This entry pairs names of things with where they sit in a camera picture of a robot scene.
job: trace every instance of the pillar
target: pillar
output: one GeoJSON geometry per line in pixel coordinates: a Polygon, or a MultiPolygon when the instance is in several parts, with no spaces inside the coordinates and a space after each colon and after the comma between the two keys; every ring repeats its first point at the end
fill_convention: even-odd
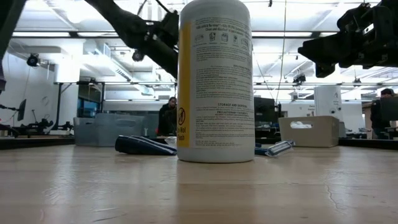
{"type": "Polygon", "coordinates": [[[317,116],[334,116],[343,121],[341,87],[315,87],[315,113],[317,116]]]}
{"type": "MultiPolygon", "coordinates": [[[[81,63],[79,57],[83,53],[83,43],[76,43],[72,49],[69,49],[70,55],[60,60],[55,66],[55,82],[58,83],[75,83],[80,79],[81,63]]],[[[79,86],[68,84],[62,85],[63,93],[61,94],[60,119],[58,124],[63,125],[67,121],[73,124],[73,118],[77,116],[77,101],[79,86]]]]}

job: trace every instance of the yellow stripe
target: yellow stripe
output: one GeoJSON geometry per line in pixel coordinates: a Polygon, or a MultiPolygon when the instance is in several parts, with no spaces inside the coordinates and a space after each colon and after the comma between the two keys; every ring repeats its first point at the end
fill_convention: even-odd
{"type": "Polygon", "coordinates": [[[191,23],[183,24],[179,42],[177,146],[190,147],[191,23]]]}

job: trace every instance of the man in dark jacket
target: man in dark jacket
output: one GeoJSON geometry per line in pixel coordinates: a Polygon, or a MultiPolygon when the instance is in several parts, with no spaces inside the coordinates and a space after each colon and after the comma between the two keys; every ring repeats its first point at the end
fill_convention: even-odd
{"type": "MultiPolygon", "coordinates": [[[[381,98],[388,98],[394,96],[394,90],[389,88],[381,91],[381,98]]],[[[390,121],[384,121],[381,116],[381,102],[380,100],[376,100],[373,102],[371,107],[371,121],[372,121],[372,129],[377,139],[388,139],[388,137],[384,134],[390,126],[390,121]]]]}
{"type": "Polygon", "coordinates": [[[171,97],[169,102],[162,106],[159,111],[159,125],[157,129],[158,136],[168,136],[174,133],[174,129],[177,128],[177,113],[174,113],[176,110],[177,99],[175,97],[171,97]],[[173,114],[176,114],[175,119],[171,118],[173,114]]]}

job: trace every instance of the cable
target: cable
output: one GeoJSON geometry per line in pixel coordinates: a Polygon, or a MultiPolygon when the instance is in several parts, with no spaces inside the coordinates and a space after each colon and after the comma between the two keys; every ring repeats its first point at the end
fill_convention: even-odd
{"type": "Polygon", "coordinates": [[[260,65],[259,65],[259,61],[257,60],[256,54],[253,53],[253,56],[254,56],[254,59],[256,60],[257,66],[259,67],[259,71],[260,71],[261,77],[262,77],[262,79],[264,79],[264,83],[265,83],[266,86],[267,86],[267,89],[268,89],[268,91],[269,91],[269,94],[271,94],[271,98],[274,100],[274,96],[272,96],[272,92],[271,92],[271,90],[270,90],[269,87],[268,87],[268,84],[267,84],[267,82],[266,82],[266,79],[264,78],[264,75],[262,74],[262,71],[261,71],[261,68],[260,68],[260,65]]]}
{"type": "Polygon", "coordinates": [[[139,7],[138,12],[137,12],[137,16],[139,16],[139,14],[141,13],[142,8],[144,8],[144,5],[145,5],[146,2],[147,2],[147,0],[145,0],[145,1],[142,3],[142,5],[139,7]]]}
{"type": "MultiPolygon", "coordinates": [[[[11,67],[10,67],[10,53],[7,54],[7,64],[8,64],[8,74],[11,74],[11,67]]],[[[13,117],[15,117],[15,114],[17,114],[17,111],[14,112],[14,114],[7,120],[7,121],[1,121],[0,124],[7,123],[10,121],[13,117]]]]}
{"type": "MultiPolygon", "coordinates": [[[[21,101],[23,101],[23,100],[25,99],[25,96],[26,96],[27,84],[28,84],[28,82],[29,82],[29,77],[30,77],[30,69],[31,69],[31,67],[29,67],[29,71],[28,71],[27,78],[26,78],[24,96],[22,97],[21,101]]],[[[2,121],[2,122],[0,122],[0,124],[7,123],[7,122],[10,121],[12,118],[14,118],[15,115],[16,115],[17,113],[18,113],[18,111],[15,111],[15,113],[14,113],[8,120],[2,121]]]]}
{"type": "Polygon", "coordinates": [[[166,12],[170,12],[162,3],[160,0],[155,0],[166,12]]]}
{"type": "Polygon", "coordinates": [[[280,79],[279,79],[279,84],[278,84],[278,92],[276,94],[276,100],[275,103],[278,103],[278,97],[279,97],[279,88],[280,88],[280,83],[282,82],[283,78],[283,69],[284,69],[284,56],[285,56],[285,41],[286,41],[286,11],[287,11],[287,0],[285,0],[285,22],[284,22],[284,43],[282,46],[282,64],[280,65],[280,79]]]}

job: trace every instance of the warning symbol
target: warning symbol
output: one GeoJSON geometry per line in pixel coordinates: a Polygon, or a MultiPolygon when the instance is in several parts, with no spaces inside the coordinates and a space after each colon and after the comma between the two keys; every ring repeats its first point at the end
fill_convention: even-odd
{"type": "Polygon", "coordinates": [[[182,125],[185,122],[185,110],[184,108],[178,109],[178,124],[182,125]]]}

